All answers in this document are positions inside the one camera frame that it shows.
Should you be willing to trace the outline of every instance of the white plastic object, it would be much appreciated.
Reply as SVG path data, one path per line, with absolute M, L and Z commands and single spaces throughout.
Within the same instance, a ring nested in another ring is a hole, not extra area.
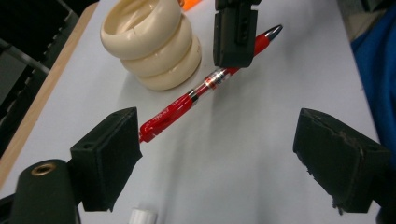
M 157 214 L 154 212 L 134 208 L 128 224 L 155 224 L 156 219 Z
M 176 0 L 120 0 L 102 24 L 102 44 L 120 59 L 148 56 L 174 34 L 180 16 Z
M 201 46 L 198 37 L 194 36 L 186 56 L 170 70 L 152 77 L 137 77 L 149 89 L 164 91 L 174 88 L 189 78 L 201 61 Z
M 202 57 L 177 0 L 120 0 L 102 24 L 101 39 L 125 69 L 155 91 L 184 82 Z
M 148 57 L 137 60 L 121 60 L 122 65 L 131 73 L 140 77 L 151 77 L 171 69 L 186 55 L 192 41 L 192 29 L 186 16 L 175 35 L 159 50 Z

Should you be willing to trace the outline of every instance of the cream ring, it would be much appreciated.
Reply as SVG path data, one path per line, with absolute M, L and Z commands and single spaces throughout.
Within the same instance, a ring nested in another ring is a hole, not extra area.
M 120 0 L 102 23 L 102 44 L 120 59 L 146 57 L 173 35 L 180 18 L 175 0 Z
M 187 80 L 194 73 L 200 61 L 201 46 L 198 37 L 194 36 L 189 51 L 174 68 L 153 77 L 136 77 L 143 85 L 154 91 L 169 90 Z
M 148 57 L 136 60 L 121 60 L 126 70 L 140 77 L 151 77 L 174 67 L 186 55 L 192 41 L 189 20 L 182 15 L 180 26 L 161 49 Z

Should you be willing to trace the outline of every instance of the pen grip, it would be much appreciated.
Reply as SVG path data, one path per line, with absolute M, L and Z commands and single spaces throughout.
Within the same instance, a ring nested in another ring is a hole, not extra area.
M 140 127 L 140 142 L 149 142 L 192 108 L 192 99 L 185 94 Z
M 270 40 L 268 39 L 267 36 L 265 36 L 265 34 L 256 36 L 256 40 L 254 43 L 254 56 L 261 53 L 269 45 L 270 45 Z M 231 76 L 233 74 L 235 74 L 238 70 L 239 70 L 239 68 L 236 68 L 236 67 L 227 68 L 227 72 L 230 73 Z

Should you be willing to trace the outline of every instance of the orange object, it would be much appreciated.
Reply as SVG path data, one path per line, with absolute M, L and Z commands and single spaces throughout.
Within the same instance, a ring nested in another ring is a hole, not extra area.
M 195 7 L 195 5 L 200 3 L 201 0 L 184 0 L 183 2 L 184 2 L 183 6 L 182 6 L 183 10 L 188 11 L 192 7 Z

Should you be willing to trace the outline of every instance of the silver pen tip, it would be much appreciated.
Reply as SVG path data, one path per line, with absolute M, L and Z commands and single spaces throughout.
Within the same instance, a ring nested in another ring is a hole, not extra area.
M 264 35 L 270 40 L 272 41 L 273 39 L 275 39 L 275 37 L 280 33 L 280 31 L 283 29 L 282 25 L 278 25 L 275 26 L 269 30 L 267 30 L 266 32 L 264 32 Z

